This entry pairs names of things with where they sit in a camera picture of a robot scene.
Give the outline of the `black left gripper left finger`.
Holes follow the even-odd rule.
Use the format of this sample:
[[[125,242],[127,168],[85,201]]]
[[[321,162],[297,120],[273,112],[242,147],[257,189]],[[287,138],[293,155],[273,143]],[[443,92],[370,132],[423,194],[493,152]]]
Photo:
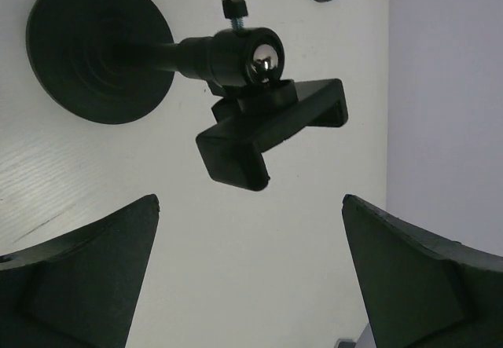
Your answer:
[[[160,219],[155,195],[1,257],[3,347],[124,347]]]

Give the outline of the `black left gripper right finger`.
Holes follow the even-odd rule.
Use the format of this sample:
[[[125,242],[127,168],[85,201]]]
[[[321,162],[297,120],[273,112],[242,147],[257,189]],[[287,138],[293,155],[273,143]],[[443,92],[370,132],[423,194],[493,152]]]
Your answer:
[[[346,195],[343,224],[378,347],[500,347],[502,258]]]

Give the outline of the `black phone stand round base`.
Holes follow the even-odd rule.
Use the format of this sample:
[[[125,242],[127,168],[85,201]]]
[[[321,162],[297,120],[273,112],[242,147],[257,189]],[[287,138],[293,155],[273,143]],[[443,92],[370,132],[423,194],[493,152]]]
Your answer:
[[[147,116],[174,76],[203,81],[218,98],[215,124],[196,136],[214,181],[260,191],[270,176],[263,155],[308,126],[349,119],[339,79],[284,79],[285,51],[267,27],[244,27],[245,0],[224,0],[231,28],[173,40],[152,0],[37,0],[26,48],[43,89],[69,112],[118,125]]]

